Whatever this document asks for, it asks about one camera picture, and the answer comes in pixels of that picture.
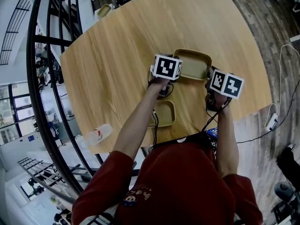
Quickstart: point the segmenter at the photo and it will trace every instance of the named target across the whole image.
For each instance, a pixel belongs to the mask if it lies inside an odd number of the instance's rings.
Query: plastic tray
[[[158,100],[155,102],[154,110],[159,121],[158,127],[167,127],[175,122],[175,107],[172,101]],[[155,126],[155,121],[152,116],[149,126]]]
[[[210,56],[193,50],[178,49],[173,57],[182,60],[180,76],[196,80],[207,79],[206,68],[211,66]]]

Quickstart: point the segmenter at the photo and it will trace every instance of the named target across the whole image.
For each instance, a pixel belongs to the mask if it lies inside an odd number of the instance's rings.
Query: wooden floor
[[[233,0],[257,41],[275,103],[279,102],[280,95],[278,66],[280,48],[289,43],[289,37],[300,34],[297,18],[292,13],[292,1]],[[111,0],[97,0],[95,9],[110,2]],[[300,43],[293,43],[293,46],[297,50],[300,49]],[[300,77],[299,61],[296,52],[291,48],[283,49],[279,123],[286,116],[293,90]],[[264,122],[267,112],[268,107],[235,122],[237,141],[245,141],[265,134]],[[299,145],[299,114],[300,88],[294,96],[290,113],[280,128],[259,140],[239,144],[239,173],[252,180],[258,205],[265,217],[270,214],[271,209],[279,201],[274,194],[275,184],[285,180],[276,165],[276,158],[286,145],[290,143]],[[295,149],[295,157],[296,159],[300,158],[300,147]]]

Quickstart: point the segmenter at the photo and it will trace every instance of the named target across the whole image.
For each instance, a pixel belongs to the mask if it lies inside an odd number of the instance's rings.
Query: wooden table
[[[147,89],[154,55],[179,48],[205,53],[214,66],[245,79],[240,99],[231,104],[235,120],[271,103],[257,44],[231,0],[133,0],[92,26],[60,57],[82,134],[105,123],[113,127],[109,138],[90,147],[92,153],[112,150]],[[197,133],[206,124],[204,84],[179,78],[167,98],[175,104],[176,122],[158,129],[158,143]],[[152,143],[149,128],[142,145]]]

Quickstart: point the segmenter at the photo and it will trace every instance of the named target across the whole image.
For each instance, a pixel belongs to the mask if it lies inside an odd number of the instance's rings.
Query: red shirt
[[[116,204],[114,225],[233,224],[234,213],[247,225],[263,222],[250,179],[222,179],[209,148],[177,143],[154,149],[128,191],[132,165],[129,156],[112,152],[74,203],[72,225]]]

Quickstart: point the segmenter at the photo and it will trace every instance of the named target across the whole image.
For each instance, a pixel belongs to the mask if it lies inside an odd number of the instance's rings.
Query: plastic bottle
[[[99,142],[107,138],[113,131],[113,128],[109,124],[103,124],[91,132],[88,132],[84,138],[84,145],[95,146]]]

